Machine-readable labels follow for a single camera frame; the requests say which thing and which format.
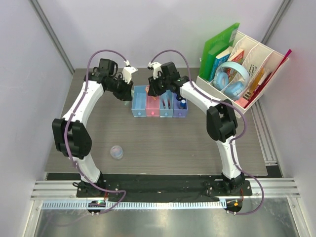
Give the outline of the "pink plastic bin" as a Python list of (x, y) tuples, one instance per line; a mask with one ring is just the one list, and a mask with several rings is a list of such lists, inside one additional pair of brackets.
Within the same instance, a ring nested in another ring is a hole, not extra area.
[(159, 117), (159, 97), (149, 96), (146, 93), (146, 115), (148, 117)]

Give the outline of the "blue small object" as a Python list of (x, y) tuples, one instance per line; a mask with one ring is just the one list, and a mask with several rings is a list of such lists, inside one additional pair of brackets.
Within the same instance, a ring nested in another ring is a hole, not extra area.
[(179, 109), (183, 110), (186, 108), (186, 100), (185, 99), (182, 99), (180, 102), (179, 102), (179, 106), (178, 106)]

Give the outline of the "light blue bin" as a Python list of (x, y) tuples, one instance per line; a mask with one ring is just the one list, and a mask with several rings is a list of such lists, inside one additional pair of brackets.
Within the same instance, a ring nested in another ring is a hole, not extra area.
[[(164, 99), (166, 109), (163, 109), (161, 99)], [(170, 98), (171, 110), (168, 109), (167, 99)], [(161, 118), (172, 118), (173, 117), (173, 97), (172, 92), (167, 90), (164, 94), (159, 97), (159, 116)]]
[(134, 87), (134, 96), (132, 100), (132, 114), (134, 117), (146, 117), (147, 92), (145, 85)]

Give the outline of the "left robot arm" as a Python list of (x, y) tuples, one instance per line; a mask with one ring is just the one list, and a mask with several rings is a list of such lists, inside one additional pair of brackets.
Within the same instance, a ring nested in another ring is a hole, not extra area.
[(78, 189), (94, 197), (105, 191), (102, 172), (96, 167), (92, 155), (92, 139), (86, 129), (87, 122), (98, 100), (108, 91), (121, 101), (132, 100), (132, 76), (137, 68), (125, 62), (122, 71), (110, 59), (100, 59), (99, 65), (87, 68), (79, 92), (70, 109), (52, 122), (56, 149), (66, 156), (79, 172)]

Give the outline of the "red black stamp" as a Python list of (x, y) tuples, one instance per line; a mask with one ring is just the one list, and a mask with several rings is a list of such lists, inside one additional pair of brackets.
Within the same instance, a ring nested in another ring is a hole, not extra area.
[(180, 102), (182, 100), (182, 97), (180, 95), (176, 95), (176, 100)]

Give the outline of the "clear paperclip jar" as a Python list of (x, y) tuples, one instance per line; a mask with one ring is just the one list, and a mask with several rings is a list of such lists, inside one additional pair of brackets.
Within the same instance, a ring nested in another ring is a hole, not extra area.
[(110, 155), (115, 160), (121, 160), (123, 158), (123, 149), (121, 146), (115, 145), (110, 149)]

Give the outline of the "light blue front bin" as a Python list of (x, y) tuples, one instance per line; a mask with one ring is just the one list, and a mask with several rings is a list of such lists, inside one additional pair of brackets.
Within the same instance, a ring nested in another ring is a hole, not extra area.
[(134, 87), (134, 96), (132, 100), (132, 114), (134, 117), (146, 117), (147, 92), (145, 85)]

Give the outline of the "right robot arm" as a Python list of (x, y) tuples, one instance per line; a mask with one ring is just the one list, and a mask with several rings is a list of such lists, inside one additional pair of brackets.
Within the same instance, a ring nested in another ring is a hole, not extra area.
[(225, 193), (234, 195), (245, 182), (236, 149), (237, 118), (228, 100), (220, 101), (199, 88), (188, 76), (180, 76), (173, 62), (150, 62), (148, 69), (150, 96), (160, 96), (167, 90), (187, 99), (206, 114), (206, 130), (219, 149)]

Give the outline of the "purple plastic bin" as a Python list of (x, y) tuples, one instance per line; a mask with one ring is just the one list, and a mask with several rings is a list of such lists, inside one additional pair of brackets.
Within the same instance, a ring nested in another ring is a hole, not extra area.
[(188, 113), (187, 100), (181, 98), (178, 100), (177, 94), (173, 93), (173, 117), (174, 118), (185, 118)]

